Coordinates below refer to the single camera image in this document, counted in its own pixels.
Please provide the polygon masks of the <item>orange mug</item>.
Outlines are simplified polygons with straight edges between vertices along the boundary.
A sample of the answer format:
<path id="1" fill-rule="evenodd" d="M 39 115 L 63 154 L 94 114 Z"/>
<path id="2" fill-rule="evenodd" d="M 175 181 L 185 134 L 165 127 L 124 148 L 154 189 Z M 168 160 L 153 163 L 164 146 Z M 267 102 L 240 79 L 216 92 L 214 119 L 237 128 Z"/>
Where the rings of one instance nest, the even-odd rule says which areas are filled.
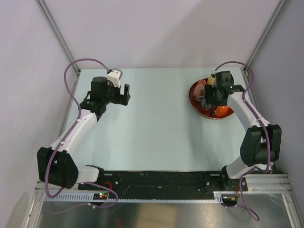
<path id="1" fill-rule="evenodd" d="M 222 117 L 227 114 L 229 109 L 230 108 L 228 106 L 214 106 L 211 108 L 210 115 Z"/>

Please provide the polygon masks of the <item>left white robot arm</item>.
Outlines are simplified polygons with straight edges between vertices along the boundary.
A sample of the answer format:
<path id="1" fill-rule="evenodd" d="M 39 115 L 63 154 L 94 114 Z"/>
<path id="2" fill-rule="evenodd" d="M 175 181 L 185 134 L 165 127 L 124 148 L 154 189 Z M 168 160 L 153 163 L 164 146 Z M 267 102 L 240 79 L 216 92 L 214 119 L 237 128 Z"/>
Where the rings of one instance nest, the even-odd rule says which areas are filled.
<path id="1" fill-rule="evenodd" d="M 79 105 L 76 118 L 62 135 L 49 147 L 41 147 L 37 152 L 39 179 L 46 185 L 53 184 L 70 189 L 75 184 L 89 182 L 99 190 L 105 185 L 105 177 L 100 168 L 93 165 L 77 165 L 73 159 L 79 143 L 89 130 L 100 120 L 108 104 L 127 106 L 130 86 L 121 85 L 110 76 L 94 77 L 91 89 Z"/>

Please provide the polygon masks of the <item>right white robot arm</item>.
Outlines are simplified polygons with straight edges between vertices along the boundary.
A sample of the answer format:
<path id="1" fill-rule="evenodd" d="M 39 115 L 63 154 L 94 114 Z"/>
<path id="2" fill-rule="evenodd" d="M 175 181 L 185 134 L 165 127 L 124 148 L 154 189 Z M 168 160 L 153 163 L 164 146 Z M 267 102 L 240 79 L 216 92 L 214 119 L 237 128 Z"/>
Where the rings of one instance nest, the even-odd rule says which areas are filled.
<path id="1" fill-rule="evenodd" d="M 237 180 L 258 171 L 268 173 L 271 163 L 279 158 L 282 129 L 267 121 L 247 97 L 247 90 L 234 83 L 230 71 L 214 72 L 213 84 L 205 86 L 204 98 L 211 106 L 228 106 L 242 123 L 246 133 L 240 156 L 221 170 L 219 184 L 231 190 Z"/>

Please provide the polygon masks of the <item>grey mug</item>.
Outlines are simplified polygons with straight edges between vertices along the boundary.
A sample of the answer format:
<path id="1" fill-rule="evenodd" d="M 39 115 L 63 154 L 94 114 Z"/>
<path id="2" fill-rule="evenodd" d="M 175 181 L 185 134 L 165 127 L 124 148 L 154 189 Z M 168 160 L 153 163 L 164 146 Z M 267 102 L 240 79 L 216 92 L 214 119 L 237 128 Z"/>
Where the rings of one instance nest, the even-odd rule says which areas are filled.
<path id="1" fill-rule="evenodd" d="M 200 102 L 200 106 L 203 110 L 210 110 L 212 108 L 212 105 L 207 103 L 205 96 L 200 95 L 196 100 Z"/>

